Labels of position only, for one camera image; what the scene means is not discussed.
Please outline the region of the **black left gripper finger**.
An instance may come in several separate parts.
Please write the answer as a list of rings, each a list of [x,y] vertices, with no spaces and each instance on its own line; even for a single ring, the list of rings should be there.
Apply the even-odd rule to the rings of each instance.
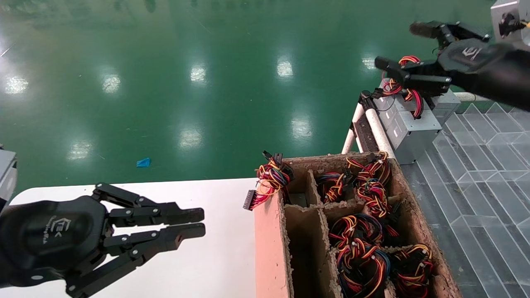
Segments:
[[[89,298],[143,266],[159,253],[177,250],[183,240],[205,236],[202,223],[175,225],[159,231],[112,236],[104,240],[103,255],[114,259],[78,277],[66,279],[66,293],[72,298]]]
[[[91,197],[97,202],[110,202],[119,208],[108,212],[108,221],[117,228],[148,225],[181,225],[204,220],[202,208],[182,209],[176,202],[154,202],[114,185],[99,183]]]

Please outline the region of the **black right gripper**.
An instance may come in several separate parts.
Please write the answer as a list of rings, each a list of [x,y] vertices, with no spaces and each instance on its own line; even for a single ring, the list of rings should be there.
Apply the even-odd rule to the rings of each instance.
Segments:
[[[490,41],[490,34],[460,21],[414,22],[409,32],[448,47],[439,53],[438,63],[423,62],[416,56],[404,56],[399,61],[376,57],[375,67],[392,83],[423,96],[446,93],[452,83],[476,96],[510,102],[513,89],[504,77],[515,47],[485,43]]]

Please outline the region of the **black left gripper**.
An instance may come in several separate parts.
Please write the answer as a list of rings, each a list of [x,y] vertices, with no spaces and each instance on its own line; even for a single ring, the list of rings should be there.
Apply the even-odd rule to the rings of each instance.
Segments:
[[[107,209],[89,196],[7,206],[1,214],[1,287],[84,275],[105,260]]]

